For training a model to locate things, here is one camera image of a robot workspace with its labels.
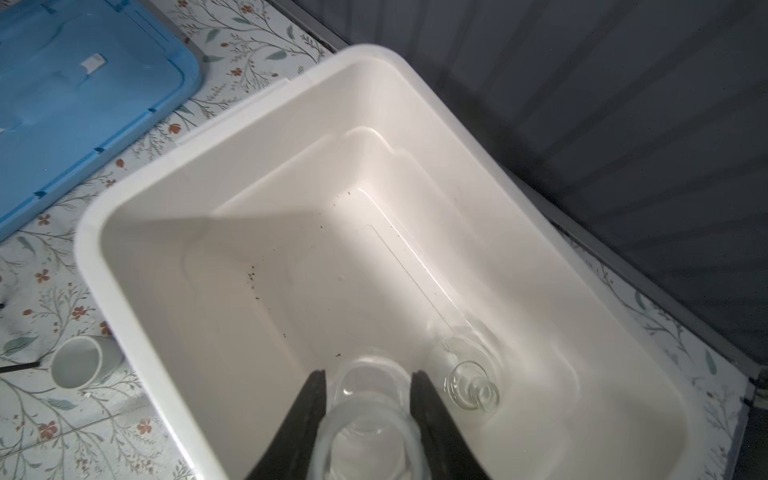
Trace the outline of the clear glass beaker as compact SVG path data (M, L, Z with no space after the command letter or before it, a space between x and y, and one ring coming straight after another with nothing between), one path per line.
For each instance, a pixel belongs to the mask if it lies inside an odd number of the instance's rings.
M307 477L428 479L410 387L406 371L382 352L342 362L329 381Z

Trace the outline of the white plastic storage bin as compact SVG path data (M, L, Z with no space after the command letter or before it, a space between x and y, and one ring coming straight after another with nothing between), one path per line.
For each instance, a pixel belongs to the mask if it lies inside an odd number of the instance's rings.
M75 257L201 479L242 479L308 374L423 369L476 328L502 365L465 437L495 479L692 479L695 393L397 54L358 45L106 190Z

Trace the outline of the clear glass flask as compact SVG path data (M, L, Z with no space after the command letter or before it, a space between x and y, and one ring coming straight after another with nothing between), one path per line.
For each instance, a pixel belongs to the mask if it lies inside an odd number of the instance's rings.
M501 403L498 356L474 330L459 328L437 339L424 370L450 405L494 414Z

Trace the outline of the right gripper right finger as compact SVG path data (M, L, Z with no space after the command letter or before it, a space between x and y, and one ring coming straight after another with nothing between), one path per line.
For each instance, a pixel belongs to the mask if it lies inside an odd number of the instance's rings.
M420 431L431 479L489 479L424 371L411 377L410 414Z

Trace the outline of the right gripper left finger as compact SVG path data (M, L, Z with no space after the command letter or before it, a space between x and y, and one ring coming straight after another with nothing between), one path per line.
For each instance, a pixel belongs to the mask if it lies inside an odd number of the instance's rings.
M305 480L318 429L327 411L324 370L309 374L248 480Z

